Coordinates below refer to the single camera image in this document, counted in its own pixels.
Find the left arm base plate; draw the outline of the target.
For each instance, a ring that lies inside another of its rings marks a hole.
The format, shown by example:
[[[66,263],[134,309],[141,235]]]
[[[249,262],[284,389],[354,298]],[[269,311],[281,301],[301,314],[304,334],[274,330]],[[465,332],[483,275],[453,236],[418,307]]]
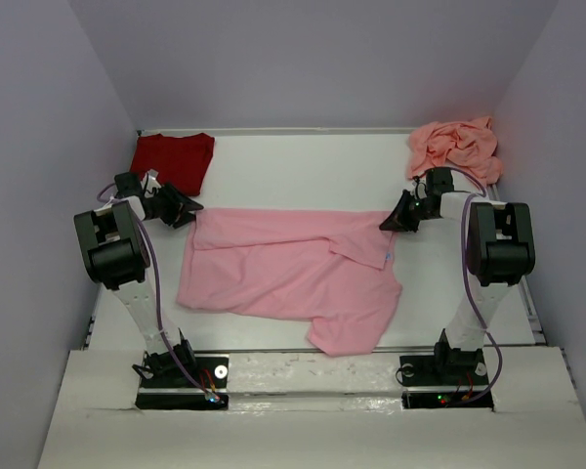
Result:
[[[154,377],[146,363],[134,364],[139,376],[135,405],[141,410],[220,411],[229,408],[230,357],[198,354],[197,368],[189,382],[175,367],[169,376]]]

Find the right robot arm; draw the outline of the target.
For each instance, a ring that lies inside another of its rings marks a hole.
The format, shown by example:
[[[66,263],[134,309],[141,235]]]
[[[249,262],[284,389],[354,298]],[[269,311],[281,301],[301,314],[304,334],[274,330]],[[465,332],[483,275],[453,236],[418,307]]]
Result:
[[[510,289],[535,266],[530,210],[522,202],[490,200],[480,181],[476,192],[454,187],[454,167],[430,169],[402,192],[379,226],[383,232],[415,233],[423,221],[454,220],[460,227],[465,295],[429,355],[401,358],[398,376],[406,387],[487,382],[483,345],[489,325]]]

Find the pink t-shirt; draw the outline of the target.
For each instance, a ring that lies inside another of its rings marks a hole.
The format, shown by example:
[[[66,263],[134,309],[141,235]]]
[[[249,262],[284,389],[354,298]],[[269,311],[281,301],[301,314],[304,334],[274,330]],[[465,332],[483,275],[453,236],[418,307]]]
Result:
[[[195,310],[309,323],[331,357],[371,353],[398,308],[385,211],[211,208],[198,213],[177,301]]]

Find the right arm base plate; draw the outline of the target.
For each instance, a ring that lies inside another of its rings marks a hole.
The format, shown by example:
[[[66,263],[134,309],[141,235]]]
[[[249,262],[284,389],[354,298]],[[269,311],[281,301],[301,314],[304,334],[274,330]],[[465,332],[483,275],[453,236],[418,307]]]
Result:
[[[404,409],[494,409],[481,350],[401,356],[395,378]]]

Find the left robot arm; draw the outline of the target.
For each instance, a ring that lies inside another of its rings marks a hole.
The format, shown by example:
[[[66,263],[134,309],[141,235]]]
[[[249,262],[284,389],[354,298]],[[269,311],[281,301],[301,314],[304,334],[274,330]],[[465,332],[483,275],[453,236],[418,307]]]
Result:
[[[89,278],[114,294],[142,334],[146,357],[134,370],[144,379],[165,379],[204,391],[192,347],[183,332],[163,314],[161,278],[153,243],[144,222],[158,220],[171,229],[196,220],[203,206],[170,183],[147,172],[114,177],[115,194],[98,200],[102,207],[73,217]]]

